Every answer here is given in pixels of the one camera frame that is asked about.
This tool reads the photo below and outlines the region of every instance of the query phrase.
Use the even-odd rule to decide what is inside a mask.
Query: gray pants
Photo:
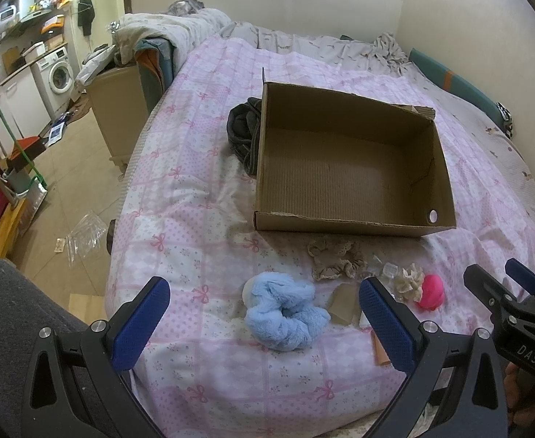
[[[45,326],[50,326],[56,334],[87,328],[8,262],[0,260],[0,428],[10,438],[21,436],[24,379],[34,342]],[[93,392],[85,398],[96,427],[108,436],[118,436],[86,371],[78,370],[75,374],[80,386]]]

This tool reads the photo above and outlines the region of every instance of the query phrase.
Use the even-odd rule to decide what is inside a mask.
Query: light blue scrunchie
[[[312,283],[294,281],[285,273],[261,273],[243,288],[245,324],[270,349],[308,347],[330,321],[327,310],[312,304],[315,292]]]

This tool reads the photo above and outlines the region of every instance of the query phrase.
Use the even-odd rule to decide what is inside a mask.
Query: hand
[[[507,405],[510,410],[519,403],[520,390],[516,381],[516,377],[519,373],[519,367],[516,364],[510,362],[505,370],[507,376],[504,378],[504,390],[507,393]],[[508,413],[509,426],[514,423],[518,426],[529,426],[535,419],[535,403],[522,410]]]

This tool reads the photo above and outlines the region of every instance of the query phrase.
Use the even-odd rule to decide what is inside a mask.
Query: pink bedsheet
[[[455,118],[405,77],[343,72],[211,37],[153,115],[116,226],[106,300],[111,314],[151,276],[170,282],[172,302],[135,367],[134,387],[169,437],[316,436],[384,407],[403,379],[375,365],[371,335],[355,326],[331,324],[312,348],[289,353],[265,349],[245,327],[246,280],[266,270],[310,279],[312,268],[313,235],[254,232],[255,181],[227,143],[229,110],[261,97],[262,68],[272,81],[435,107],[458,228],[361,238],[366,254],[415,262],[444,279],[446,303],[436,312],[414,308],[418,317],[458,333],[490,327],[464,288],[464,269],[479,263],[502,279],[516,257],[535,271],[535,225],[523,206]],[[316,285],[319,306],[338,283]]]

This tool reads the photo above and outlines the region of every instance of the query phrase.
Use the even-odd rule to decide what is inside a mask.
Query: pink ball
[[[421,285],[423,295],[418,305],[424,310],[433,311],[440,307],[445,299],[443,282],[439,275],[426,275]]]

